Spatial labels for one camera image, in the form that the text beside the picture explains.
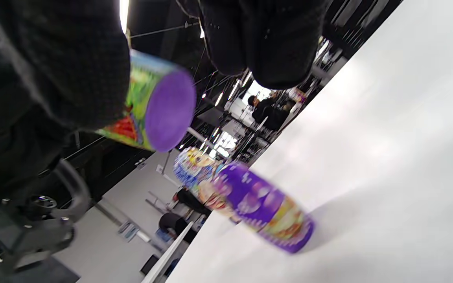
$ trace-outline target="black sleeve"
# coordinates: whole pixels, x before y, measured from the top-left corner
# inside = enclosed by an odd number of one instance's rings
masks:
[[[272,107],[272,105],[275,103],[275,99],[273,98],[265,98],[259,104],[257,105],[258,109],[264,109],[266,107]]]
[[[129,48],[115,0],[0,0],[0,41],[33,100],[63,125],[121,117]]]
[[[0,54],[0,199],[47,168],[71,132],[32,102]]]

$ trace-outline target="person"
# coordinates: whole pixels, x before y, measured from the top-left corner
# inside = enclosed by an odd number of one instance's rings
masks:
[[[212,211],[206,208],[186,187],[181,188],[174,195],[174,199],[200,214],[204,214],[207,217],[211,215]]]
[[[176,239],[179,235],[181,235],[181,233],[183,233],[183,231],[185,231],[188,223],[183,219],[183,217],[175,213],[165,213],[164,215],[162,215],[162,217],[160,217],[158,226],[160,230],[167,232],[169,235],[171,235],[171,237]],[[190,229],[190,231],[186,233],[186,236],[183,240],[190,244],[196,236],[196,231],[194,229]]]
[[[117,10],[0,0],[0,199],[52,169],[75,131],[123,116],[131,63]]]
[[[220,73],[237,76],[248,68],[260,86],[278,90],[308,79],[329,6],[326,0],[178,3],[199,19],[207,55]]]
[[[261,124],[263,123],[263,120],[267,118],[266,122],[263,124],[263,127],[274,131],[281,128],[282,124],[288,117],[291,108],[295,105],[295,102],[290,100],[282,109],[277,109],[273,106],[276,102],[276,97],[277,93],[274,92],[269,98],[262,101],[254,95],[248,98],[248,104],[255,108],[251,114],[255,122]]]

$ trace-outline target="white table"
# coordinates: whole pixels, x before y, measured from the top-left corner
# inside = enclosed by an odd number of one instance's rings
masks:
[[[174,240],[171,246],[167,251],[162,255],[162,257],[153,265],[148,274],[144,277],[141,283],[153,283],[160,278],[160,274],[164,270],[164,267],[168,267],[168,262],[173,258],[174,253],[178,249],[178,246],[183,242],[186,233],[192,229],[193,222],[189,223],[188,226],[181,232],[181,234]]]
[[[213,213],[168,283],[453,283],[453,2],[405,0],[252,168],[309,245]]]

